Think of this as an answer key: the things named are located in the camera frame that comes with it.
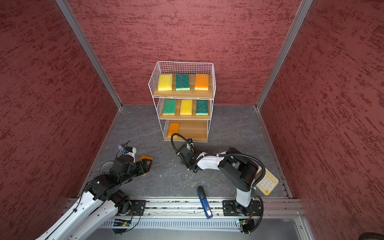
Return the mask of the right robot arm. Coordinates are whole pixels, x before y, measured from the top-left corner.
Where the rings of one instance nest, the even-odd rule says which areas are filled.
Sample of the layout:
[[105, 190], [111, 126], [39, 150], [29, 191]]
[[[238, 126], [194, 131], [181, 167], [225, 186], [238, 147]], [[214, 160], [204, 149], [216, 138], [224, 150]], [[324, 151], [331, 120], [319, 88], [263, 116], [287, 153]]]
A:
[[219, 170], [236, 187], [236, 211], [240, 216], [251, 214], [256, 185], [265, 177], [266, 168], [257, 158], [229, 148], [219, 154], [198, 152], [193, 144], [182, 145], [176, 150], [189, 171]]

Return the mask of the orange sponge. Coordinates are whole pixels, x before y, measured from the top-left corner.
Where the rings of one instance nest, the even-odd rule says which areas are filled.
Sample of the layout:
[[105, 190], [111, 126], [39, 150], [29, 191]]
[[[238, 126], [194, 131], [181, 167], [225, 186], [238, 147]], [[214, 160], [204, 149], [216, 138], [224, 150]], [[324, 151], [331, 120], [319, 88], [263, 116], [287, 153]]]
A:
[[143, 163], [146, 163], [148, 166], [150, 166], [153, 162], [153, 158], [152, 157], [149, 157], [149, 156], [146, 156], [146, 155], [142, 155], [141, 156], [141, 161]]
[[171, 137], [174, 133], [179, 133], [180, 123], [170, 123], [167, 136]]
[[209, 90], [209, 75], [196, 74], [195, 91], [208, 91]]

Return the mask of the dark green sponge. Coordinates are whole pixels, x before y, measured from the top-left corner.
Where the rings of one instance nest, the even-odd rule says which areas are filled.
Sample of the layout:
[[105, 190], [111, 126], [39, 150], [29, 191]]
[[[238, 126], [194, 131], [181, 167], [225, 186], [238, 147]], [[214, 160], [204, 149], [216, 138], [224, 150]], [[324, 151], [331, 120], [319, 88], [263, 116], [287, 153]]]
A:
[[188, 74], [176, 75], [176, 91], [189, 91], [190, 81]]
[[210, 101], [197, 100], [197, 104], [196, 104], [196, 115], [197, 116], [208, 116], [209, 110], [210, 110]]

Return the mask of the yellow sponge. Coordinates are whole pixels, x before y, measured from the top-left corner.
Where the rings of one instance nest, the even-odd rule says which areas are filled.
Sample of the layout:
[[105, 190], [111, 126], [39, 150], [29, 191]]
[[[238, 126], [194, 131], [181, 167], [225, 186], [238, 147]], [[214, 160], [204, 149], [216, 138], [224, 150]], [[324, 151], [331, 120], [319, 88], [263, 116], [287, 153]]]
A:
[[191, 116], [193, 112], [193, 100], [181, 100], [180, 115]]
[[173, 89], [173, 75], [160, 74], [158, 81], [158, 91], [171, 91]]

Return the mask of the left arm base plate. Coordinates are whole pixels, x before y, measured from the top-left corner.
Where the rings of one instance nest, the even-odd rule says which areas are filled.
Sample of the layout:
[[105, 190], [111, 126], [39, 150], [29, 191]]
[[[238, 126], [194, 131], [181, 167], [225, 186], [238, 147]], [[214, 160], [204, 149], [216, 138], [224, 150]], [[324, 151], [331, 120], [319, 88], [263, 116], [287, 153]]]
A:
[[146, 200], [130, 200], [124, 202], [119, 208], [119, 216], [143, 216], [146, 208]]

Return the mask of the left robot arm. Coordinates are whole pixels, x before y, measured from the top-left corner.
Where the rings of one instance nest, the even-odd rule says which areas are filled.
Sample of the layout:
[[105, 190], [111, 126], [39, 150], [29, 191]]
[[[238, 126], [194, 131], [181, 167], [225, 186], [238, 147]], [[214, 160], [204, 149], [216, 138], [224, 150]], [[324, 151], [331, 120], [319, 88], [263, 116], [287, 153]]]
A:
[[87, 183], [79, 199], [39, 239], [84, 240], [114, 216], [129, 222], [134, 216], [141, 217], [146, 202], [131, 201], [120, 187], [148, 173], [152, 162], [148, 156], [136, 161], [133, 154], [126, 154], [105, 163], [105, 173]]

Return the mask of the white wire shelf rack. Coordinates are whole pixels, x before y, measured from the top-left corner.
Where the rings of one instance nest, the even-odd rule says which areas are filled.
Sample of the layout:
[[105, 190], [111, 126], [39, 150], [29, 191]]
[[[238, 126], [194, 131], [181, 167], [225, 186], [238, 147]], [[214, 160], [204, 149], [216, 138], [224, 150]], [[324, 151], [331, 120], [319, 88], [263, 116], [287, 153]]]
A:
[[213, 63], [158, 61], [148, 85], [165, 141], [208, 141], [217, 88]]

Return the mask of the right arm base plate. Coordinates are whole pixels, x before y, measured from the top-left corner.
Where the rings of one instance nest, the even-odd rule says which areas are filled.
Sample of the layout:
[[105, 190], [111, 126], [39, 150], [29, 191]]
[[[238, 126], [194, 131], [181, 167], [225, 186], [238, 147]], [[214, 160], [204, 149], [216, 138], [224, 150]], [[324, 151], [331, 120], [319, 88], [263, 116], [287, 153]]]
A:
[[223, 212], [226, 217], [234, 217], [234, 216], [261, 216], [261, 203], [260, 201], [251, 201], [248, 207], [244, 207], [238, 204], [235, 200], [224, 200], [223, 204]]

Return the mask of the bright green sponge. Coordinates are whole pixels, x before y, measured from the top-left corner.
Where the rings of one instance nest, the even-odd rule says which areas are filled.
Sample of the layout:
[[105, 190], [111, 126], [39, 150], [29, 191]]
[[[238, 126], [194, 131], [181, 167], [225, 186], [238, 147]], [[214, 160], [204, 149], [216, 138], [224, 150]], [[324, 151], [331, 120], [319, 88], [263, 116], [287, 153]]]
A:
[[164, 101], [163, 115], [174, 116], [176, 114], [176, 99], [167, 99]]

